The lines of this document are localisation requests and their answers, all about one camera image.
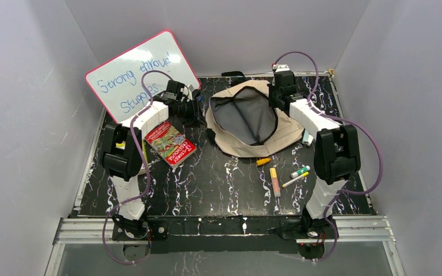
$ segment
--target black marble surface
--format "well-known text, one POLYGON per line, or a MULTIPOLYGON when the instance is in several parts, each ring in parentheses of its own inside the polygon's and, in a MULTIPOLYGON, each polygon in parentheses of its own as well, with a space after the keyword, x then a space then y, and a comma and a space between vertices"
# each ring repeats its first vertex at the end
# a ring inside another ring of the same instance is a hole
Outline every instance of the black marble surface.
MULTIPOLYGON (((207 109, 207 99, 216 92, 229 87, 230 78, 201 78, 203 111, 207 109)), ((298 77, 301 91, 308 92, 314 85, 315 77, 298 77)), ((315 95, 316 106, 327 114, 338 116, 330 78, 319 79, 315 95)), ((102 127, 112 121, 106 114, 102 127)), ((187 139, 197 146, 197 151, 175 170, 156 155, 148 146, 151 168, 152 189, 144 198, 149 216, 273 216, 300 214, 309 200, 315 185, 315 174, 286 189, 281 188, 281 197, 275 199, 270 184, 269 169, 277 168, 279 183, 291 179, 290 173, 309 165, 313 167, 314 148, 305 147, 299 142, 271 156, 272 161, 257 167, 255 158, 236 158, 224 154, 212 144, 205 127, 185 128, 182 119, 170 117, 169 121, 187 139)), ((104 217, 106 212, 117 204, 112 182, 97 162, 96 148, 93 163, 89 170, 80 209, 73 216, 104 217)), ((145 177, 140 176, 140 191, 145 188, 145 177)), ((361 191, 359 177, 346 184, 347 189, 361 191)), ((334 214, 375 214, 369 207, 367 198, 341 194, 334 214)))

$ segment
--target orange highlighter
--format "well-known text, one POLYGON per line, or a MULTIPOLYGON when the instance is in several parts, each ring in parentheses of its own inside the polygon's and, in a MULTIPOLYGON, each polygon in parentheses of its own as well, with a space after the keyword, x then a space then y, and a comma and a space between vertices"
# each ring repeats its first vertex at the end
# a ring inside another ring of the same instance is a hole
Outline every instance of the orange highlighter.
POLYGON ((275 168, 270 168, 270 177, 272 178, 273 195, 280 197, 279 180, 277 179, 277 171, 275 171, 275 168))

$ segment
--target gray bag lining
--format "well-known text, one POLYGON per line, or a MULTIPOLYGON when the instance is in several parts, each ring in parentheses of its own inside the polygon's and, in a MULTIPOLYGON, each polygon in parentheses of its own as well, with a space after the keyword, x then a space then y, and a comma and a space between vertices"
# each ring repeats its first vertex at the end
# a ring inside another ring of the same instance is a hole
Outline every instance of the gray bag lining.
POLYGON ((264 144, 277 129, 279 118, 265 94, 245 86, 233 97, 211 97, 216 123, 248 145, 264 144))

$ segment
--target green marker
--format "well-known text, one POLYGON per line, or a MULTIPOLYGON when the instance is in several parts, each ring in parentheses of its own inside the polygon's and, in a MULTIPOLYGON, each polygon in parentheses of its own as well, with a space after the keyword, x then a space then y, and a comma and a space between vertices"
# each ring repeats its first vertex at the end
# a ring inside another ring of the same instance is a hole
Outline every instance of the green marker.
POLYGON ((305 173, 306 171, 309 171, 310 169, 311 169, 311 167, 309 167, 309 166, 304 166, 303 168, 300 168, 300 169, 298 169, 297 171, 293 172, 293 173, 291 174, 291 177, 292 177, 292 178, 296 178, 296 177, 302 175, 303 173, 305 173))

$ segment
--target whiteboard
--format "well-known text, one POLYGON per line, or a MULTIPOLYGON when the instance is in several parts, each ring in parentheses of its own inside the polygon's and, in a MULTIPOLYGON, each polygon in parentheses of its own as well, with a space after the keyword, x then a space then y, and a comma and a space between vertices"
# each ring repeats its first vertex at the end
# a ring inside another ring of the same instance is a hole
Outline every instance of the whiteboard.
MULTIPOLYGON (((190 64, 182 54, 169 30, 151 37, 122 55, 106 62, 85 75, 86 82, 97 95, 116 123, 138 113, 150 97, 142 87, 146 72, 159 70, 175 81, 200 87, 190 64)), ((145 76, 144 84, 152 95, 165 90, 169 78, 160 73, 145 76)))

